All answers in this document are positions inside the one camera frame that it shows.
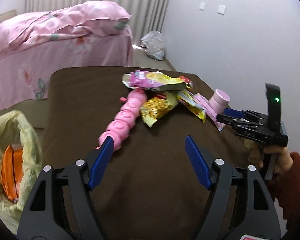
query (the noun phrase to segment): human hand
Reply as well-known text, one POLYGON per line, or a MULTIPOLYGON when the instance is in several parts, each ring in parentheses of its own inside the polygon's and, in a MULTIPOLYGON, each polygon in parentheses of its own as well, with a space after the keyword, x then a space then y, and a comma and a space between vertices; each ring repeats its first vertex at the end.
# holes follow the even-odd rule
POLYGON ((255 164, 258 169, 263 167, 263 157, 266 154, 277 154, 277 163, 274 168, 274 173, 282 175, 286 173, 292 166, 293 160, 290 156, 287 147, 278 145, 267 145, 264 147, 263 152, 258 148, 257 142, 245 141, 247 148, 252 149, 248 157, 248 161, 255 164))

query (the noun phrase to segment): candy wrapper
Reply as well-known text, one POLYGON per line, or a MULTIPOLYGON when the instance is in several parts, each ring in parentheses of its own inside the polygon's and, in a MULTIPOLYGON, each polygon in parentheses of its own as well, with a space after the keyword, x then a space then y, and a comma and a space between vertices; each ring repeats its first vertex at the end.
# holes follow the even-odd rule
POLYGON ((122 83, 128 88, 143 88, 154 91, 173 91, 192 88, 190 79, 180 76, 169 77, 161 72, 136 70, 122 77, 122 83))
POLYGON ((176 94, 173 92, 162 92, 145 102, 140 107, 143 122, 152 127, 154 123, 167 112, 178 105, 176 94))
POLYGON ((177 100, 188 108, 192 113, 200 118, 202 123, 206 121, 206 113, 203 107, 201 107, 194 99, 193 94, 188 90, 178 91, 177 100))
POLYGON ((217 113, 213 110, 207 98, 203 97, 199 93, 195 94, 193 98, 203 109, 205 109, 207 116, 211 118, 219 132, 221 132, 225 124, 217 121, 217 113))

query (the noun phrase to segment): pink wrapper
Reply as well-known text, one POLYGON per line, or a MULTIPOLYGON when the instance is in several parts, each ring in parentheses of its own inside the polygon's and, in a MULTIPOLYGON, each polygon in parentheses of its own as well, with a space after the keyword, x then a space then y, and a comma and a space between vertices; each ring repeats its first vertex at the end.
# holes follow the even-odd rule
POLYGON ((146 90, 172 91, 191 88, 191 80, 185 77, 172 78, 158 72, 136 70, 130 73, 129 87, 146 90))
POLYGON ((209 101, 199 93, 195 94, 193 98, 200 106, 205 109, 206 115, 212 119, 219 132, 221 132, 225 124, 217 121, 217 113, 213 110, 209 101))

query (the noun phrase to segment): light switch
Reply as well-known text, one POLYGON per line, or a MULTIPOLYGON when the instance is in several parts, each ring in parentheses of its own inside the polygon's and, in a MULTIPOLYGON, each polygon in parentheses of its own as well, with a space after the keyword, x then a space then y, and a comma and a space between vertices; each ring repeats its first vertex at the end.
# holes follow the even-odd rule
POLYGON ((225 15, 225 13, 226 13, 226 6, 220 4, 220 5, 218 6, 218 14, 225 15))
POLYGON ((206 3, 204 3, 204 2, 200 3, 199 10, 204 11, 205 4, 206 3))

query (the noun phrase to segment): pink floral bedspread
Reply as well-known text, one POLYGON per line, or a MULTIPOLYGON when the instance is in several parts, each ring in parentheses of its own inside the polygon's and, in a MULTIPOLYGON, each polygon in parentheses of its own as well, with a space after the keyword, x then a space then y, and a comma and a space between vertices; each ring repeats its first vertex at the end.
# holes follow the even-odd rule
POLYGON ((52 73, 67 67, 133 66, 131 16, 90 1, 0 24, 0 110, 48 95, 52 73))

